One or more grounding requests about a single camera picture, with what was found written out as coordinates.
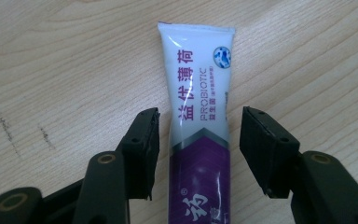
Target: wood grain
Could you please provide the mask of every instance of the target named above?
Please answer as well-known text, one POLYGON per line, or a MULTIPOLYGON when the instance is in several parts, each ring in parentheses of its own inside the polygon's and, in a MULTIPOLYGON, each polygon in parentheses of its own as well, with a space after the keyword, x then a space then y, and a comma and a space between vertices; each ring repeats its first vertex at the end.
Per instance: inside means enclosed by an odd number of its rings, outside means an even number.
MULTIPOLYGON (((157 106, 168 145, 170 102, 158 21, 234 26, 232 223, 294 223, 239 151, 241 109, 270 113, 301 151, 337 157, 358 181, 358 1, 0 1, 0 193, 43 194, 113 150, 136 114, 157 106)), ((166 223, 167 148, 153 202, 131 201, 132 223, 166 223)))

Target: blue logo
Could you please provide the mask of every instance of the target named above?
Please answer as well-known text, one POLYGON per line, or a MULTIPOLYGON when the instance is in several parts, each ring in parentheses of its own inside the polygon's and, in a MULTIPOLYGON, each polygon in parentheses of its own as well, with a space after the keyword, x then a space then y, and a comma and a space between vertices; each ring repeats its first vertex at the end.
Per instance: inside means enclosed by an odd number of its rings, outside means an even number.
POLYGON ((219 47, 213 53, 214 62, 220 68, 229 68, 231 65, 231 53, 226 47, 219 47))

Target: screw hole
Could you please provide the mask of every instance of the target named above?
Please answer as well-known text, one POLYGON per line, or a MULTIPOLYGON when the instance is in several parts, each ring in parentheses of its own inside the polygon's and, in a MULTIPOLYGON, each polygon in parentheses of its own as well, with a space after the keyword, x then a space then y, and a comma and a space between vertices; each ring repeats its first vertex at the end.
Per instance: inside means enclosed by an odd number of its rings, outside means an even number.
POLYGON ((331 161, 330 158, 328 158, 322 154, 313 154, 310 158, 313 159, 314 161, 321 163, 321 164, 328 164, 331 161))
POLYGON ((109 163, 111 161, 114 161, 116 159, 116 156, 115 155, 111 155, 111 154, 105 154, 105 155, 102 155, 98 158, 98 162, 101 163, 101 164, 106 164, 106 163, 109 163))
POLYGON ((93 217, 89 224, 105 224, 107 222, 106 216, 98 215, 93 217))
POLYGON ((8 196, 2 202, 0 202, 0 212, 8 212, 11 211, 23 203, 25 203, 28 199, 28 195, 25 193, 17 193, 8 196))

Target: light wooden surface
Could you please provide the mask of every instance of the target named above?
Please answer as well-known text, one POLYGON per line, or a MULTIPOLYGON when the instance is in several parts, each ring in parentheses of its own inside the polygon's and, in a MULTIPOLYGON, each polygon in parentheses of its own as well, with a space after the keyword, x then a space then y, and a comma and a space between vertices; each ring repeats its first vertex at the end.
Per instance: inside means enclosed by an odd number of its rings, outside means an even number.
POLYGON ((301 151, 336 156, 358 181, 358 1, 0 1, 0 193, 82 178, 135 115, 157 106, 154 201, 131 223, 166 223, 170 102, 158 21, 234 26, 232 223, 293 223, 239 151, 241 109, 270 113, 301 151))

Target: white toothpaste tube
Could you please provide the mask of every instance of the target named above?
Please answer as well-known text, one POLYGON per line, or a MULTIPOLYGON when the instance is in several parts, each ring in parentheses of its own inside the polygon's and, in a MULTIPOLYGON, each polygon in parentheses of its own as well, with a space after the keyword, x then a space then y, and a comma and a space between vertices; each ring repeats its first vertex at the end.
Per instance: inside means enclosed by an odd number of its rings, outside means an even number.
POLYGON ((172 106, 170 224, 229 223, 226 107, 234 28, 158 23, 172 106))

